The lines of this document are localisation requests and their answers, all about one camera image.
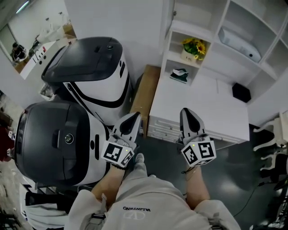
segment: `flower pot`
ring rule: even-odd
[[[181,59],[188,61],[188,62],[196,63],[196,59],[194,58],[194,55],[191,53],[188,53],[185,49],[182,50]]]

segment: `white marker cube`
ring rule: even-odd
[[[114,142],[104,142],[101,158],[109,163],[125,168],[133,156],[134,152],[129,147]]]
[[[190,142],[181,152],[190,167],[207,164],[216,158],[214,141]]]

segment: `fluorescent light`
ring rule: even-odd
[[[25,3],[19,8],[19,10],[17,10],[16,13],[19,13],[21,10],[23,10],[24,7],[27,6],[28,3],[29,3],[29,1],[25,2]]]

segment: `floor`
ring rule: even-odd
[[[12,126],[16,128],[22,108],[5,96],[1,97],[1,105],[5,112],[15,120]],[[279,196],[273,191],[273,184],[257,187],[263,181],[259,174],[259,169],[263,165],[260,157],[272,153],[273,149],[252,151],[252,147],[270,140],[271,137],[272,134],[267,131],[258,134],[251,132],[250,142],[218,150],[217,159],[202,166],[204,181],[211,198],[221,200],[232,215],[237,214],[244,207],[255,190],[245,209],[236,216],[242,230],[248,230],[251,225],[263,222],[269,213],[268,204],[273,201],[274,197]],[[186,162],[183,156],[178,154],[177,145],[149,137],[146,139],[139,137],[137,144],[140,146],[139,151],[145,155],[148,173],[172,182],[183,194],[186,193],[185,177],[181,174],[185,170]],[[0,171],[0,185],[5,185],[8,193],[8,197],[0,197],[0,205],[19,216],[23,229],[30,230],[31,228],[19,212],[20,173],[13,161],[0,162]]]

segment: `black box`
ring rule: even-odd
[[[234,98],[237,98],[245,103],[251,100],[250,90],[238,83],[233,85],[232,92]]]

